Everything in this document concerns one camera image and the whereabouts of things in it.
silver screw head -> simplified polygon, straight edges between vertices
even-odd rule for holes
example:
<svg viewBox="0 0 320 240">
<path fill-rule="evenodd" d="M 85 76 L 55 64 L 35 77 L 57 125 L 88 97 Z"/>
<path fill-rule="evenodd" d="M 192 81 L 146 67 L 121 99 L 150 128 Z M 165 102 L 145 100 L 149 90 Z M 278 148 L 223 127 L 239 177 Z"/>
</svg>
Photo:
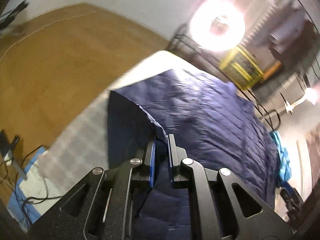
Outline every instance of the silver screw head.
<svg viewBox="0 0 320 240">
<path fill-rule="evenodd" d="M 183 164 L 185 165 L 191 165 L 193 163 L 193 159 L 185 158 L 182 160 Z"/>
<path fill-rule="evenodd" d="M 222 168 L 220 169 L 220 172 L 224 176 L 229 176 L 231 174 L 231 171 L 228 168 Z"/>
<path fill-rule="evenodd" d="M 103 172 L 102 168 L 94 168 L 94 169 L 92 170 L 92 173 L 93 173 L 94 175 L 99 175 L 99 174 L 101 174 L 102 172 Z"/>
<path fill-rule="evenodd" d="M 130 160 L 130 163 L 132 165 L 138 165 L 138 164 L 141 163 L 141 160 L 139 158 L 133 158 L 133 159 Z"/>
</svg>

white cable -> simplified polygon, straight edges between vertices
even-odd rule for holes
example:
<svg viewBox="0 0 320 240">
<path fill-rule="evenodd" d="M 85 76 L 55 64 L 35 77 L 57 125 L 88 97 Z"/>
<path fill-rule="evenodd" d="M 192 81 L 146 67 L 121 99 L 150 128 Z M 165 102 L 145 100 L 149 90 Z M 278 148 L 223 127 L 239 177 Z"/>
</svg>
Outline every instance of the white cable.
<svg viewBox="0 0 320 240">
<path fill-rule="evenodd" d="M 71 19 L 73 19 L 73 18 L 77 18 L 77 17 L 80 17 L 80 16 L 86 16 L 86 15 L 88 15 L 88 14 L 95 13 L 95 12 L 96 12 L 96 11 L 92 11 L 92 12 L 85 13 L 85 14 L 81 14 L 81 15 L 75 15 L 75 16 L 72 16 L 72 17 L 70 17 L 70 18 L 62 19 L 62 20 L 57 20 L 57 21 L 54 21 L 54 22 L 52 22 L 52 23 L 49 23 L 49 24 L 47 24 L 47 25 L 45 25 L 45 26 L 42 26 L 40 29 L 38 29 L 38 30 L 30 33 L 30 34 L 27 35 L 26 37 L 23 37 L 21 40 L 19 40 L 19 41 L 15 42 L 14 44 L 12 44 L 12 45 L 9 47 L 9 49 L 7 49 L 7 51 L 3 54 L 2 58 L 0 59 L 0 62 L 1 62 L 2 59 L 4 58 L 5 54 L 7 54 L 7 52 L 8 52 L 14 45 L 16 45 L 16 44 L 18 44 L 20 41 L 23 41 L 24 39 L 30 37 L 32 34 L 38 32 L 39 30 L 42 30 L 43 28 L 48 27 L 48 26 L 50 26 L 51 24 L 54 24 L 54 23 L 57 23 L 57 22 L 68 21 L 68 20 L 71 20 Z"/>
</svg>

black cable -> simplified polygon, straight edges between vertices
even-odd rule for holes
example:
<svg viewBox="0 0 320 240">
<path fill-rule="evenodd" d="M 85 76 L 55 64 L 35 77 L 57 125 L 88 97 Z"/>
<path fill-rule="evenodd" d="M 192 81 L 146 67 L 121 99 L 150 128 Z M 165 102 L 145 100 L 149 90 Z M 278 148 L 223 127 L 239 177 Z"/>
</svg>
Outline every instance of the black cable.
<svg viewBox="0 0 320 240">
<path fill-rule="evenodd" d="M 138 210 L 137 210 L 137 212 L 136 212 L 136 215 L 134 216 L 135 218 L 139 218 L 139 217 L 140 217 L 140 213 L 141 213 L 141 211 L 142 211 L 142 208 L 143 208 L 144 204 L 146 203 L 146 201 L 147 201 L 147 199 L 148 199 L 148 196 L 150 195 L 152 189 L 153 189 L 152 187 L 149 188 L 149 190 L 148 190 L 148 192 L 147 192 L 147 194 L 146 194 L 146 197 L 143 199 L 140 207 L 138 208 Z"/>
<path fill-rule="evenodd" d="M 315 74 L 315 76 L 316 76 L 318 79 L 320 79 L 320 77 L 316 74 L 315 69 L 313 68 L 313 64 L 311 64 L 311 67 L 312 67 L 312 70 L 313 70 L 313 73 Z"/>
<path fill-rule="evenodd" d="M 49 148 L 49 147 L 46 146 L 46 145 L 41 145 L 41 146 L 37 147 L 36 149 L 34 149 L 34 150 L 31 151 L 30 153 L 28 153 L 28 154 L 23 158 L 22 163 L 21 163 L 20 166 L 22 167 L 22 165 L 24 164 L 25 160 L 26 160 L 31 154 L 33 154 L 35 151 L 37 151 L 38 149 L 40 149 L 41 147 L 44 147 L 44 148 L 46 148 L 46 149 Z M 5 169 L 6 169 L 5 179 L 7 179 L 9 183 L 11 183 L 10 177 L 9 177 L 8 168 L 7 168 L 6 165 L 5 165 Z M 19 202 L 23 201 L 23 197 L 22 197 L 22 193 L 20 192 L 20 190 L 18 190 L 18 191 L 19 191 L 19 194 L 20 194 L 20 197 L 18 196 L 18 193 L 17 193 L 17 181 L 18 181 L 18 172 L 16 173 L 16 177 L 15 177 L 15 181 L 14 181 L 14 191 L 13 191 L 13 194 L 14 194 L 14 196 L 15 196 L 15 199 L 16 199 L 16 201 L 17 201 L 17 204 L 18 204 L 19 208 L 21 209 L 21 212 L 22 212 L 24 218 L 25 218 L 26 221 L 27 221 L 27 225 L 29 226 L 30 224 L 32 224 L 32 222 L 31 222 L 31 220 L 30 220 L 30 217 L 28 216 L 28 213 L 25 212 L 25 210 L 19 205 Z"/>
<path fill-rule="evenodd" d="M 12 157 L 11 157 L 11 159 L 10 160 L 3 160 L 1 163 L 0 163 L 0 167 L 2 166 L 2 164 L 7 164 L 8 162 L 11 162 L 12 160 L 13 160 L 13 153 L 14 153 L 14 151 L 12 151 Z M 5 175 L 5 177 L 3 178 L 3 180 L 1 180 L 0 181 L 0 184 L 2 184 L 2 182 L 8 177 L 8 168 L 7 168 L 7 165 L 5 165 L 5 170 L 6 170 L 6 175 Z"/>
<path fill-rule="evenodd" d="M 1 17 L 3 17 L 3 16 L 5 16 L 5 15 L 7 15 L 7 14 L 9 14 L 9 13 L 11 13 L 13 10 L 14 10 L 14 9 L 12 9 L 12 10 L 10 10 L 10 11 L 8 11 L 8 12 L 4 13 L 3 15 L 0 15 L 0 18 L 1 18 Z"/>
<path fill-rule="evenodd" d="M 45 178 L 42 178 L 43 181 L 44 181 L 44 185 L 45 185 L 45 191 L 46 191 L 46 197 L 45 199 L 49 196 L 49 190 L 48 190 L 48 185 L 47 185 L 47 182 L 45 181 Z M 23 202 L 22 202 L 22 205 L 21 205 L 21 209 L 22 209 L 22 213 L 23 215 L 27 218 L 27 225 L 28 225 L 28 229 L 33 225 L 28 213 L 25 211 L 25 207 L 26 207 L 26 204 L 32 204 L 30 203 L 30 199 L 32 199 L 33 197 L 28 197 L 27 199 L 25 199 Z"/>
<path fill-rule="evenodd" d="M 306 91 L 306 87 L 307 87 L 307 85 L 306 85 L 306 83 L 305 83 L 304 79 L 302 79 L 299 75 L 298 75 L 298 76 L 296 76 L 296 79 L 297 79 L 297 81 L 298 81 L 298 84 L 299 84 L 299 86 L 300 86 L 301 90 L 302 90 L 303 92 L 305 92 L 305 91 Z"/>
<path fill-rule="evenodd" d="M 303 6 L 303 4 L 300 2 L 300 0 L 297 0 L 297 1 L 298 1 L 298 2 L 300 3 L 300 5 L 304 8 L 304 6 Z M 306 11 L 306 13 L 308 14 L 308 16 L 309 16 L 311 22 L 313 23 L 314 27 L 316 28 L 317 32 L 319 33 L 319 30 L 318 30 L 317 26 L 315 25 L 315 22 L 314 22 L 313 19 L 311 18 L 310 14 L 308 13 L 307 10 L 305 10 L 305 11 Z"/>
<path fill-rule="evenodd" d="M 26 200 L 30 200 L 30 199 L 34 199 L 34 200 L 41 200 L 40 202 L 37 202 L 37 203 L 28 203 L 28 204 L 31 204 L 31 205 L 38 205 L 46 200 L 51 200 L 51 199 L 57 199 L 57 198 L 62 198 L 63 195 L 61 196 L 55 196 L 55 197 L 44 197 L 44 198 L 38 198 L 38 197 L 29 197 L 27 198 Z"/>
<path fill-rule="evenodd" d="M 316 58 L 316 62 L 317 62 L 317 65 L 318 65 L 318 69 L 320 71 L 320 66 L 319 66 L 319 62 L 318 62 L 317 58 Z"/>
<path fill-rule="evenodd" d="M 250 91 L 247 90 L 249 92 L 249 94 L 252 96 L 252 98 L 255 100 L 255 108 L 258 110 L 258 112 L 261 114 L 261 117 L 259 119 L 261 119 L 264 116 L 268 115 L 267 110 L 264 108 L 264 106 L 258 101 L 258 99 L 256 98 L 256 96 Z M 267 114 L 262 115 L 261 111 L 259 110 L 259 108 L 262 108 L 263 111 Z M 267 124 L 270 126 L 270 128 L 274 131 L 275 129 L 273 128 L 273 124 L 272 124 L 272 120 L 271 117 L 268 118 L 269 120 L 266 119 Z"/>
<path fill-rule="evenodd" d="M 266 116 L 268 116 L 268 115 L 270 115 L 270 114 L 272 114 L 272 113 L 274 113 L 274 112 L 277 112 L 276 115 L 277 115 L 277 117 L 278 117 L 278 125 L 276 126 L 276 128 L 273 128 L 273 127 L 272 127 L 272 131 L 278 130 L 279 127 L 280 127 L 280 125 L 281 125 L 281 116 L 280 116 L 280 113 L 278 112 L 278 110 L 272 109 L 271 111 L 267 112 L 267 114 L 265 114 L 265 115 L 263 115 L 263 116 L 261 116 L 261 117 L 259 118 L 259 120 L 261 120 L 263 117 L 266 117 Z"/>
</svg>

light fixture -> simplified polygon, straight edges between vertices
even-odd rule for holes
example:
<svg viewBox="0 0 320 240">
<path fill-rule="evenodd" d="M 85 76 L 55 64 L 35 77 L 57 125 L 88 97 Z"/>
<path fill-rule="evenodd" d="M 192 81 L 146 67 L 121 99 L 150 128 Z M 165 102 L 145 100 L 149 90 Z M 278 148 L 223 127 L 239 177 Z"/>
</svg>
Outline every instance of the light fixture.
<svg viewBox="0 0 320 240">
<path fill-rule="evenodd" d="M 201 47 L 225 51 L 240 43 L 245 33 L 241 13 L 223 0 L 208 0 L 194 14 L 190 33 Z"/>
<path fill-rule="evenodd" d="M 305 97 L 307 100 L 309 100 L 314 106 L 317 103 L 318 100 L 318 94 L 317 91 L 312 88 L 306 88 Z"/>
<path fill-rule="evenodd" d="M 316 105 L 317 100 L 319 99 L 319 96 L 317 94 L 317 91 L 312 88 L 306 88 L 305 94 L 303 95 L 302 98 L 298 99 L 295 101 L 293 104 L 289 104 L 287 100 L 284 99 L 284 106 L 281 107 L 280 109 L 273 111 L 271 114 L 264 115 L 263 117 L 260 118 L 260 120 L 264 120 L 266 118 L 272 117 L 276 114 L 279 114 L 283 111 L 287 111 L 287 113 L 292 113 L 293 109 L 303 103 L 304 101 L 308 100 L 310 101 L 314 106 Z"/>
</svg>

blue gripper pad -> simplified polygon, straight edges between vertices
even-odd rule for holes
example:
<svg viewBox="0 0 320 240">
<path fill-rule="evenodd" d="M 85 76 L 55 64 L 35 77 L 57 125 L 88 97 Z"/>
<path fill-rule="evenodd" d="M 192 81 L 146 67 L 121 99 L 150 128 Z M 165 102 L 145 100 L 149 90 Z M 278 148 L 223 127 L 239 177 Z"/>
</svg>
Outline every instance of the blue gripper pad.
<svg viewBox="0 0 320 240">
<path fill-rule="evenodd" d="M 173 163 L 172 163 L 172 159 L 171 159 L 171 149 L 170 149 L 170 143 L 169 143 L 169 137 L 167 136 L 168 139 L 168 170 L 169 170 L 169 179 L 170 179 L 170 183 L 173 183 Z"/>
<path fill-rule="evenodd" d="M 161 125 L 140 105 L 115 91 L 110 91 L 106 125 L 106 158 L 110 169 L 134 157 L 139 147 L 147 145 L 150 134 L 155 134 L 150 165 L 150 186 L 153 187 L 160 162 L 167 157 L 168 139 Z"/>
</svg>

